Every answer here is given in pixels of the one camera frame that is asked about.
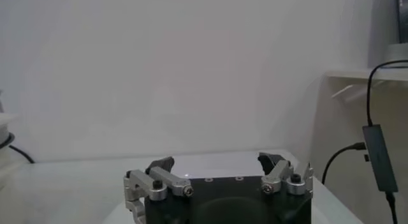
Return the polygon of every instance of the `white surface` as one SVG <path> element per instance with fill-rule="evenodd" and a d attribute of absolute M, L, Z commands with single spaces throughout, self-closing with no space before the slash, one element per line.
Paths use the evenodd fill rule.
<path fill-rule="evenodd" d="M 327 71 L 327 77 L 351 78 L 368 80 L 371 70 L 337 70 Z M 408 69 L 381 69 L 374 75 L 376 80 L 408 81 Z"/>
<path fill-rule="evenodd" d="M 0 149 L 0 191 L 6 186 L 9 176 L 24 163 L 25 159 L 10 151 L 8 147 Z"/>
<path fill-rule="evenodd" d="M 0 127 L 12 122 L 16 117 L 15 114 L 0 113 Z"/>
<path fill-rule="evenodd" d="M 264 152 L 281 154 L 297 164 L 286 151 Z M 175 156 L 173 171 L 193 177 L 261 175 L 257 156 L 257 152 L 249 151 Z M 124 212 L 124 206 L 118 206 L 124 199 L 122 176 L 127 170 L 145 168 L 154 159 L 157 158 L 26 165 L 0 191 L 0 223 L 131 224 L 131 214 Z M 318 218 L 314 223 L 361 224 L 318 181 L 314 181 L 314 186 L 313 211 Z"/>
<path fill-rule="evenodd" d="M 269 145 L 306 156 L 319 78 L 380 57 L 388 4 L 0 0 L 2 101 L 23 114 L 10 130 L 39 161 Z"/>

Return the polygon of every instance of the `black screw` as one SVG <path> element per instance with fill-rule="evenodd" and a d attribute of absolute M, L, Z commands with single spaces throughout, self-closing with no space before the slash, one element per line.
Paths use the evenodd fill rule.
<path fill-rule="evenodd" d="M 153 189 L 158 190 L 163 188 L 163 182 L 161 180 L 154 180 L 153 181 Z"/>
<path fill-rule="evenodd" d="M 365 154 L 365 155 L 364 155 L 364 160 L 365 160 L 366 162 L 370 162 L 370 157 L 368 157 L 368 155 Z"/>
<path fill-rule="evenodd" d="M 292 183 L 300 183 L 301 180 L 302 180 L 302 178 L 300 177 L 299 174 L 292 174 L 291 175 L 291 182 Z"/>

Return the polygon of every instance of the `gray metal part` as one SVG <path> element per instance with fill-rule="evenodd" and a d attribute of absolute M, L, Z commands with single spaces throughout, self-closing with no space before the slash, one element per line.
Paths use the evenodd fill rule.
<path fill-rule="evenodd" d="M 290 178 L 286 181 L 286 189 L 289 194 L 292 195 L 303 195 L 306 192 L 306 183 L 301 180 L 300 183 L 292 183 Z"/>
<path fill-rule="evenodd" d="M 145 206 L 139 200 L 131 202 L 126 201 L 126 209 L 132 212 L 133 220 L 136 224 L 146 224 Z"/>
<path fill-rule="evenodd" d="M 309 163 L 301 163 L 295 169 L 295 174 L 299 174 L 301 181 L 293 183 L 291 178 L 286 179 L 286 188 L 289 194 L 303 195 L 307 191 L 312 193 L 313 190 L 313 168 Z"/>
<path fill-rule="evenodd" d="M 130 180 L 125 176 L 123 177 L 124 183 L 124 194 L 125 199 L 129 201 L 134 201 L 142 197 L 146 197 L 148 194 L 143 191 L 143 189 L 139 186 L 132 188 L 130 184 Z"/>
<path fill-rule="evenodd" d="M 261 178 L 262 187 L 270 187 L 271 193 L 279 192 L 281 190 L 282 181 L 290 176 L 289 162 L 281 160 L 276 164 L 272 171 Z"/>
<path fill-rule="evenodd" d="M 294 170 L 295 169 L 293 168 L 293 165 L 290 165 L 289 166 L 289 172 L 288 172 L 289 176 L 293 174 Z"/>
<path fill-rule="evenodd" d="M 141 170 L 133 170 L 129 176 L 129 187 L 136 189 L 140 187 L 151 200 L 164 200 L 167 197 L 167 185 L 163 184 L 161 189 L 155 190 L 153 188 L 153 178 Z"/>
<path fill-rule="evenodd" d="M 149 175 L 156 180 L 162 180 L 176 196 L 184 196 L 187 189 L 192 190 L 190 180 L 179 178 L 160 167 L 151 168 Z"/>

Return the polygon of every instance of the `metal clamp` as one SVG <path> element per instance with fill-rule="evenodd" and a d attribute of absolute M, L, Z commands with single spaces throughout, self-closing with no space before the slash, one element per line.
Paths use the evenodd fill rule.
<path fill-rule="evenodd" d="M 289 194 L 303 195 L 313 191 L 313 168 L 309 163 L 301 163 L 294 174 L 286 179 L 286 188 Z"/>
<path fill-rule="evenodd" d="M 160 167 L 151 168 L 149 175 L 156 180 L 162 180 L 176 196 L 191 197 L 194 193 L 190 180 L 179 178 Z"/>
<path fill-rule="evenodd" d="M 137 197 L 149 196 L 151 200 L 164 200 L 167 197 L 167 185 L 158 183 L 141 170 L 133 170 L 129 175 L 129 187 L 136 192 Z"/>
<path fill-rule="evenodd" d="M 147 194 L 140 186 L 133 186 L 127 175 L 123 177 L 123 184 L 126 209 L 132 212 L 136 224 L 146 224 L 145 206 L 139 201 L 139 198 L 146 197 Z"/>
<path fill-rule="evenodd" d="M 282 182 L 291 174 L 289 162 L 281 160 L 272 171 L 261 178 L 261 189 L 269 195 L 281 190 Z"/>

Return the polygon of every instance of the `white wall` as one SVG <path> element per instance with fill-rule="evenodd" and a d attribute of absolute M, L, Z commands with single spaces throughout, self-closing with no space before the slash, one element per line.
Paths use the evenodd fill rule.
<path fill-rule="evenodd" d="M 40 161 L 305 156 L 321 74 L 372 55 L 372 1 L 0 0 L 10 129 Z"/>

